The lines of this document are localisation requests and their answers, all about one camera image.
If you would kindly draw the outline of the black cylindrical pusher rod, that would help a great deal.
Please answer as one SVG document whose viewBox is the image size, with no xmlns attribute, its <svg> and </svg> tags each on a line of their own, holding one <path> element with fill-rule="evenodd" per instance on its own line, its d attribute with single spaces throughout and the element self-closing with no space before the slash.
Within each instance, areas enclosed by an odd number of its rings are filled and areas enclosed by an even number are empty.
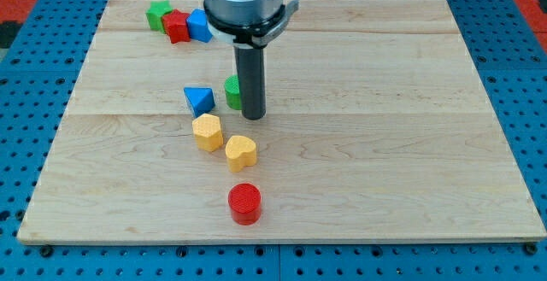
<svg viewBox="0 0 547 281">
<path fill-rule="evenodd" d="M 263 49 L 235 48 L 234 56 L 242 115 L 248 120 L 259 120 L 266 113 Z"/>
</svg>

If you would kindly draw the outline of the black clamp mount ring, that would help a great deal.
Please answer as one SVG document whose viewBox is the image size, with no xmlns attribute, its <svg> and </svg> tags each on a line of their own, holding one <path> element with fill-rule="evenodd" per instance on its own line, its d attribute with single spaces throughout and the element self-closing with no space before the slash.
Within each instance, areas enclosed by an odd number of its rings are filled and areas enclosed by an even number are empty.
<svg viewBox="0 0 547 281">
<path fill-rule="evenodd" d="M 204 4 L 208 29 L 220 41 L 240 49 L 263 49 L 287 28 L 290 18 L 299 9 L 299 0 L 281 4 L 268 20 L 253 25 L 234 25 L 212 14 Z"/>
</svg>

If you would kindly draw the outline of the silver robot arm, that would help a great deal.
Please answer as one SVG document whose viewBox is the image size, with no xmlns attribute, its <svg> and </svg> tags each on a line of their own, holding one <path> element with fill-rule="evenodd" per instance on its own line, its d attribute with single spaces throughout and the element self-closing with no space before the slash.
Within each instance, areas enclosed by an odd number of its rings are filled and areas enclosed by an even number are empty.
<svg viewBox="0 0 547 281">
<path fill-rule="evenodd" d="M 292 0 L 203 0 L 210 32 L 234 50 L 243 117 L 266 113 L 264 49 L 288 26 L 299 9 Z"/>
</svg>

